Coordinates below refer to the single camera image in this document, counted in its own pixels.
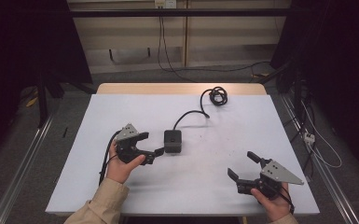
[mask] beige sleeve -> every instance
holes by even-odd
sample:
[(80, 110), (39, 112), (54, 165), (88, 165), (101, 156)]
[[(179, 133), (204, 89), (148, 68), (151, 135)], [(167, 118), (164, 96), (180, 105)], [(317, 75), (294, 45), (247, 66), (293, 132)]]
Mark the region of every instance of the beige sleeve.
[(65, 223), (118, 223), (121, 205), (128, 192), (126, 186), (105, 178), (92, 200), (87, 201)]
[(298, 224), (298, 222), (295, 217), (293, 217), (293, 215), (289, 213), (285, 217), (281, 217), (280, 219), (274, 222), (270, 222), (269, 224)]

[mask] floor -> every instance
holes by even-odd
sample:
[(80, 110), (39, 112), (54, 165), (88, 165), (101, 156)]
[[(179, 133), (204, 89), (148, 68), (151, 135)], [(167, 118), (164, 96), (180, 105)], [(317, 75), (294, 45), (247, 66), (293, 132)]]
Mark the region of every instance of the floor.
[[(273, 46), (269, 46), (269, 55), (271, 55)], [(200, 63), (194, 63), (194, 66), (208, 66), (214, 70), (228, 70), (233, 68), (243, 68), (245, 64), (250, 64), (252, 57), (249, 57), (249, 51), (241, 52), (241, 47), (220, 49), (222, 52), (230, 54), (235, 60), (234, 63), (228, 63), (227, 57), (217, 60), (218, 49), (211, 49), (214, 52), (213, 60), (208, 61), (209, 53), (202, 54), (205, 56), (199, 59)], [(103, 82), (188, 82), (181, 77), (198, 82), (255, 82), (258, 77), (254, 74), (268, 74), (273, 71), (267, 64), (259, 64), (251, 68), (240, 69), (239, 71), (222, 73), (213, 71), (183, 71), (177, 76), (170, 72), (164, 72), (159, 69), (156, 62), (156, 53), (152, 50), (151, 63), (142, 63), (144, 55), (137, 50), (113, 50), (113, 57), (116, 63), (112, 63), (107, 50), (100, 52), (87, 52), (90, 69), (93, 71), (94, 85), (96, 88), (99, 83)], [(180, 66), (178, 54), (180, 50), (173, 49), (170, 51), (170, 60), (174, 66)], [(268, 61), (270, 57), (255, 56), (254, 61)], [(167, 67), (166, 61), (162, 61), (163, 67)], [(46, 214), (44, 211), (48, 203), (51, 192), (54, 190), (55, 183), (61, 173), (66, 157), (75, 140), (76, 132), (83, 115), (90, 101), (90, 96), (79, 91), (72, 86), (62, 84), (65, 89), (65, 95), (62, 99), (48, 98), (48, 108), (55, 116), (51, 119), (45, 133), (36, 129), (38, 124), (38, 108), (36, 105), (27, 107), (26, 101), (21, 102), (19, 111), (10, 126), (9, 131), (5, 134), (4, 141), (0, 146), (0, 223), (63, 223), (65, 217), (56, 217)], [(307, 150), (304, 148), (302, 139), (297, 135), (297, 125), (291, 121), (291, 100), (292, 94), (279, 94), (276, 91), (274, 81), (265, 85), (268, 94), (271, 96), (277, 112), (283, 122), (289, 139), (294, 139), (292, 146), (297, 155), (300, 164), (305, 164), (307, 160)], [(359, 162), (355, 159), (345, 144), (343, 139), (336, 136), (332, 130), (329, 121), (324, 117), (323, 111), (318, 105), (312, 103), (315, 111), (315, 120), (317, 130), (333, 146), (342, 158), (343, 165), (340, 168), (326, 168), (322, 162), (313, 159), (313, 170), (311, 163), (305, 169), (306, 176), (309, 177), (310, 187), (314, 194), (315, 200), (321, 210), (321, 214), (310, 217), (298, 217), (300, 223), (359, 223)], [(44, 135), (44, 141), (40, 143), (33, 142), (36, 135)], [(321, 151), (324, 159), (331, 163), (337, 164), (337, 156), (330, 147), (317, 137), (318, 149)], [(36, 146), (36, 151), (30, 153), (30, 146)], [(18, 176), (19, 167), (24, 164), (28, 158), (30, 163), (27, 164), (29, 170), (26, 171), (22, 178), (19, 178), (20, 184), (15, 186), (17, 191), (7, 191), (13, 186), (13, 178)], [(10, 197), (4, 203), (1, 200), (8, 194)], [(129, 223), (235, 223), (238, 219), (170, 219), (161, 218), (133, 218)], [(265, 223), (266, 218), (248, 217), (248, 223)]]

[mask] forearm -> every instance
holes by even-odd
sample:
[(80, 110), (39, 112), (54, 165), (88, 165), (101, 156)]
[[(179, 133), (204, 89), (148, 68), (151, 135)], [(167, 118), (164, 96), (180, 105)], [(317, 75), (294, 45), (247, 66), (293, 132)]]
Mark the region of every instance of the forearm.
[(274, 222), (270, 222), (269, 224), (298, 224), (298, 222), (292, 214), (288, 214)]
[(105, 178), (93, 199), (73, 213), (65, 223), (118, 223), (121, 205), (129, 189)]

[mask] table surface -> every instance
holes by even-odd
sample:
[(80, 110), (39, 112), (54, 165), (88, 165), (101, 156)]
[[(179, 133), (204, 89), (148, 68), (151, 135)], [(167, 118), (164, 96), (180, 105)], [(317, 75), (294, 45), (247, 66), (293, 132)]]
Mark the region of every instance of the table surface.
[(237, 193), (235, 183), (227, 175), (229, 167), (240, 178), (259, 177), (260, 166), (246, 157), (248, 150), (278, 161), (304, 180), (304, 186), (290, 185), (296, 214), (318, 214), (310, 187), (264, 87), (228, 83), (101, 85), (98, 94), (91, 98), (46, 211), (69, 215), (92, 197), (98, 187), (106, 144), (113, 132), (131, 121), (139, 132), (150, 132), (148, 139), (138, 143), (140, 149), (159, 148), (163, 132), (171, 129), (184, 112), (199, 109), (200, 94), (215, 86), (228, 92), (228, 103), (216, 107), (205, 97), (202, 104), (211, 118), (187, 116), (177, 127), (183, 135), (182, 152), (164, 154), (153, 165), (139, 167), (131, 173), (126, 182), (131, 190), (122, 207), (123, 215), (264, 214), (252, 196)]

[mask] human hand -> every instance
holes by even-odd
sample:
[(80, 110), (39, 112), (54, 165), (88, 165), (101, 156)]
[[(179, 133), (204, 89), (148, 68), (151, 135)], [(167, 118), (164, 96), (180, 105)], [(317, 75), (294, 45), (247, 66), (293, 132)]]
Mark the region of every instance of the human hand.
[[(112, 142), (109, 148), (109, 158), (112, 158), (115, 155), (117, 155), (116, 142)], [(126, 164), (116, 156), (107, 164), (106, 177), (115, 180), (120, 184), (124, 184), (129, 178), (131, 171), (139, 166), (144, 160), (145, 155), (140, 155)]]
[[(288, 184), (282, 183), (282, 187), (288, 190)], [(281, 196), (278, 196), (274, 200), (268, 199), (264, 194), (262, 194), (258, 189), (251, 189), (253, 196), (263, 204), (267, 212), (267, 217), (269, 221), (273, 222), (282, 217), (285, 217), (290, 213), (290, 205), (285, 201)], [(288, 195), (285, 190), (281, 189), (281, 194), (288, 198)]]

